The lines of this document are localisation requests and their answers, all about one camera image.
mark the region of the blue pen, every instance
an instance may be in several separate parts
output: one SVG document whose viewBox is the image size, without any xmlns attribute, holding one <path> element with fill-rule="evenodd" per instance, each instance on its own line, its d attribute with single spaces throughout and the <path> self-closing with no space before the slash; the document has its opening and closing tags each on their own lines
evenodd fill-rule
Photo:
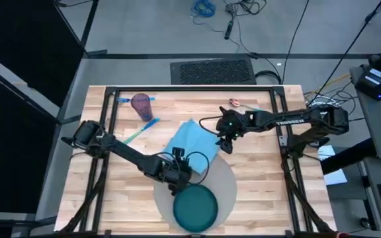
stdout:
<svg viewBox="0 0 381 238">
<path fill-rule="evenodd" d="M 156 122 L 159 121 L 159 118 L 154 118 L 152 119 L 150 122 L 148 122 L 148 124 L 146 124 L 141 130 L 139 130 L 139 132 L 136 132 L 135 134 L 133 134 L 132 136 L 130 136 L 129 138 L 127 138 L 125 141 L 123 141 L 123 143 L 125 143 L 126 145 L 128 143 L 130 143 L 134 138 L 136 138 L 138 135 L 140 135 L 144 130 L 150 128 L 151 126 L 153 126 Z"/>
<path fill-rule="evenodd" d="M 154 100 L 155 100 L 155 97 L 150 97 L 149 100 L 154 101 Z M 121 98 L 121 97 L 119 97 L 119 98 L 117 99 L 117 101 L 118 101 L 118 102 L 130 102 L 131 100 L 130 100 L 130 99 L 126 99 L 126 98 Z"/>
</svg>

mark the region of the gray floor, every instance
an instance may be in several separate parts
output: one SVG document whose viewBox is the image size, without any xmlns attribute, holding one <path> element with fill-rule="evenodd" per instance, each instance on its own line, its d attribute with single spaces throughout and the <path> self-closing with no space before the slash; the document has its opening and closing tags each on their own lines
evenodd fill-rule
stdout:
<svg viewBox="0 0 381 238">
<path fill-rule="evenodd" d="M 72 4 L 80 0 L 63 0 Z M 209 22 L 215 29 L 225 29 L 230 16 L 224 12 L 221 0 L 217 12 L 211 19 L 196 19 L 197 22 Z M 257 16 L 240 17 L 241 39 L 245 46 L 259 53 L 287 53 L 293 32 L 302 14 L 305 0 L 270 0 L 265 9 Z M 379 0 L 315 0 L 310 1 L 304 20 L 296 35 L 292 53 L 343 53 L 356 33 L 361 28 L 365 16 L 371 12 Z M 206 26 L 192 23 L 191 5 L 193 0 L 100 0 L 95 20 L 86 45 L 88 51 L 107 49 L 112 54 L 174 54 L 174 53 L 234 53 L 237 46 L 224 40 L 221 33 L 212 32 Z M 80 38 L 91 8 L 91 3 L 63 8 L 62 13 L 72 29 Z M 239 41 L 238 28 L 233 28 L 232 38 Z M 351 53 L 381 53 L 381 13 L 367 26 Z M 169 85 L 169 59 L 85 59 L 79 68 L 66 117 L 75 116 L 83 108 L 88 85 Z M 283 59 L 272 59 L 280 74 L 283 71 Z M 286 68 L 285 84 L 302 85 L 304 91 L 320 87 L 332 72 L 336 59 L 290 59 Z M 255 71 L 271 69 L 263 59 L 252 60 Z M 333 77 L 349 72 L 350 67 L 366 63 L 364 60 L 344 60 Z M 15 77 L 0 65 L 0 73 L 8 80 L 18 83 Z M 336 83 L 328 89 L 342 87 L 348 79 Z M 258 84 L 273 84 L 268 77 L 257 79 Z M 25 85 L 17 85 L 25 93 L 41 103 L 51 113 L 54 108 L 45 98 Z M 355 95 L 353 86 L 347 91 Z M 343 105 L 352 110 L 352 102 Z M 350 118 L 362 117 L 357 102 Z M 77 123 L 64 126 L 61 135 L 71 135 Z M 364 121 L 351 122 L 351 131 L 338 138 L 332 138 L 331 144 L 349 147 L 369 137 Z M 42 193 L 39 211 L 36 217 L 55 216 L 58 212 L 64 180 L 68 170 L 68 157 L 71 149 L 57 143 L 52 164 Z M 340 202 L 332 202 L 338 208 Z M 343 231 L 349 230 L 348 221 L 342 214 L 335 214 L 337 226 Z M 34 233 L 48 232 L 52 227 L 45 227 Z"/>
</svg>

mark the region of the wooden tabletop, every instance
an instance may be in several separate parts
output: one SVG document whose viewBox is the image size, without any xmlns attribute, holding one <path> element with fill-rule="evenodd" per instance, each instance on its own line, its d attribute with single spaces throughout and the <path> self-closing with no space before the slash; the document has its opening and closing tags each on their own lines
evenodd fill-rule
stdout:
<svg viewBox="0 0 381 238">
<path fill-rule="evenodd" d="M 284 90 L 289 110 L 305 108 L 301 86 L 287 85 L 284 86 Z M 102 86 L 89 87 L 81 120 L 99 121 L 104 91 L 105 87 Z M 131 98 L 136 93 L 121 92 L 120 96 Z M 230 108 L 228 105 L 230 98 L 239 99 L 241 104 L 254 108 L 272 110 L 267 92 L 151 91 L 140 93 L 155 97 L 155 101 L 151 102 L 153 114 L 161 118 L 160 122 L 129 144 L 144 154 L 163 151 L 181 123 L 190 119 L 197 121 L 207 116 L 218 116 L 219 106 Z M 106 124 L 110 121 L 111 106 L 112 101 L 108 106 Z M 237 110 L 243 112 L 245 109 L 241 107 Z M 215 120 L 207 120 L 204 124 L 207 128 L 214 130 L 215 123 Z M 114 129 L 117 139 L 125 140 L 145 124 L 129 103 L 119 104 Z M 293 130 L 295 134 L 300 134 L 309 127 L 309 124 L 295 125 Z M 281 158 L 276 130 L 249 133 L 244 138 L 235 141 L 233 146 L 233 154 L 228 155 L 223 151 L 219 154 L 235 174 L 237 200 L 227 220 L 208 231 L 208 234 L 282 235 L 284 230 L 292 230 L 286 186 L 280 167 Z M 306 149 L 305 153 L 318 156 L 312 148 Z M 87 155 L 78 155 L 71 159 L 55 230 L 65 226 L 82 204 L 90 166 L 91 158 Z M 319 162 L 304 157 L 300 159 L 300 167 L 308 201 L 319 216 L 332 229 L 336 229 Z M 90 209 L 87 229 L 91 229 L 95 200 Z M 301 228 L 304 229 L 302 209 L 298 202 L 297 206 Z M 182 233 L 170 227 L 158 212 L 153 197 L 153 181 L 139 172 L 135 165 L 113 153 L 110 155 L 99 233 L 103 234 L 106 229 L 112 230 L 112 234 Z"/>
</svg>

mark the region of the purple cup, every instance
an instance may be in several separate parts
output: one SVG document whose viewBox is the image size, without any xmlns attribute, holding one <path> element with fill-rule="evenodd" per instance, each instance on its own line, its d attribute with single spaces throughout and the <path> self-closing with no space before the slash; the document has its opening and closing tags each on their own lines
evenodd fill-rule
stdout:
<svg viewBox="0 0 381 238">
<path fill-rule="evenodd" d="M 151 100 L 148 95 L 138 93 L 132 97 L 130 104 L 144 122 L 152 119 Z"/>
</svg>

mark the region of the teal plate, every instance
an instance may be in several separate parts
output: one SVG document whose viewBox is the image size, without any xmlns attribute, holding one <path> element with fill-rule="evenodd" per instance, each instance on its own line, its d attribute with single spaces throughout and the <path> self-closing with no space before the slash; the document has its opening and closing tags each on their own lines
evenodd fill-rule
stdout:
<svg viewBox="0 0 381 238">
<path fill-rule="evenodd" d="M 173 215 L 177 223 L 189 232 L 207 230 L 216 221 L 217 214 L 217 199 L 205 186 L 190 185 L 176 194 Z"/>
</svg>

